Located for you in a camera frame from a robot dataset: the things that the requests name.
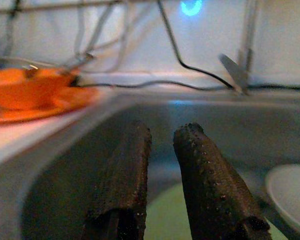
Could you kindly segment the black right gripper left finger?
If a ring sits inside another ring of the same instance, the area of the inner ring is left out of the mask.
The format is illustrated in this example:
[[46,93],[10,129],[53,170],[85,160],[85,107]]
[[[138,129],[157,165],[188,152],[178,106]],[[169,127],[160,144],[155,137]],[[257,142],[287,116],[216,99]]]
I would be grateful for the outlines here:
[[141,121],[129,123],[99,167],[82,240],[142,240],[146,229],[148,159],[152,135]]

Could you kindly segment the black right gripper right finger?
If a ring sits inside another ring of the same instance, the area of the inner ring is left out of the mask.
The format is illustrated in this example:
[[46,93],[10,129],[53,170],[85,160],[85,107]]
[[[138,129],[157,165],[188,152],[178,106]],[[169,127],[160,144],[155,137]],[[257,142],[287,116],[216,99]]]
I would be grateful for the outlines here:
[[245,181],[196,122],[173,135],[191,237],[270,240],[270,225]]

